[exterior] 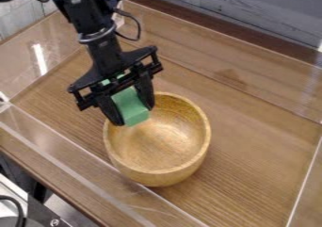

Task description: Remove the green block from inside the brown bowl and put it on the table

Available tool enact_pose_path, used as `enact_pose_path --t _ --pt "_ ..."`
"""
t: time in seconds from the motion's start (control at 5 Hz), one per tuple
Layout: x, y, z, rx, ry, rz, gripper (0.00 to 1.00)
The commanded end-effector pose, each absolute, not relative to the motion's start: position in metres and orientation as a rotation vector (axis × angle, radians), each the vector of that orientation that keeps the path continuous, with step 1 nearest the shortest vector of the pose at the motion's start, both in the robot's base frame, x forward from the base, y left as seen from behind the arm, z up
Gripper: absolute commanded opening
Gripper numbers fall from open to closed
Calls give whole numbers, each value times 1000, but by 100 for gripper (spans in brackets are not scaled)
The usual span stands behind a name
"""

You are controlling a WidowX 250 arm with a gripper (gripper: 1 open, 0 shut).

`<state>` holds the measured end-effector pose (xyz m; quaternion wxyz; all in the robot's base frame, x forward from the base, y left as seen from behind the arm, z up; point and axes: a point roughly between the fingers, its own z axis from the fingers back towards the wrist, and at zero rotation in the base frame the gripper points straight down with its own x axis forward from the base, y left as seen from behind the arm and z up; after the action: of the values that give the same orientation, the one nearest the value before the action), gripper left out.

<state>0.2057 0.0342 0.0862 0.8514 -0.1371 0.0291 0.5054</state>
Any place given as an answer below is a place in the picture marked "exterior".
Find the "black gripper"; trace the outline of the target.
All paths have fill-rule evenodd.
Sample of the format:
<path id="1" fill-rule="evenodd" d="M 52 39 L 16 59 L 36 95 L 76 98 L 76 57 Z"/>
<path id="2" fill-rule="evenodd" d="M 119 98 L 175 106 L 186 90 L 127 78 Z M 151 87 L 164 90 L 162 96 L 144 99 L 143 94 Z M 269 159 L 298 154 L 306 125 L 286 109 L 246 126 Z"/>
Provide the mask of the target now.
<path id="1" fill-rule="evenodd" d="M 111 97 L 99 96 L 108 90 L 118 93 L 134 87 L 143 105 L 151 110 L 155 106 L 152 78 L 162 71 L 158 47 L 144 46 L 124 52 L 115 35 L 87 39 L 79 37 L 87 46 L 92 68 L 68 87 L 80 110 L 99 107 L 112 125 L 123 126 L 124 121 Z"/>

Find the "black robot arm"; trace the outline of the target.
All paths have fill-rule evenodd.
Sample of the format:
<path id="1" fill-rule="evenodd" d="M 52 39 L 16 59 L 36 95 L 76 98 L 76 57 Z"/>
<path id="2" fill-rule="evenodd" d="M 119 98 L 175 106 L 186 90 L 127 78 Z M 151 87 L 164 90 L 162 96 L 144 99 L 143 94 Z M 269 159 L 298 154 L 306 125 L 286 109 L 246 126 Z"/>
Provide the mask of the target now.
<path id="1" fill-rule="evenodd" d="M 155 46 L 122 50 L 114 16 L 130 14 L 118 7 L 119 2 L 53 0 L 92 59 L 92 68 L 68 87 L 76 105 L 81 110 L 97 107 L 116 126 L 134 126 L 148 119 L 155 106 L 152 78 L 162 63 Z"/>

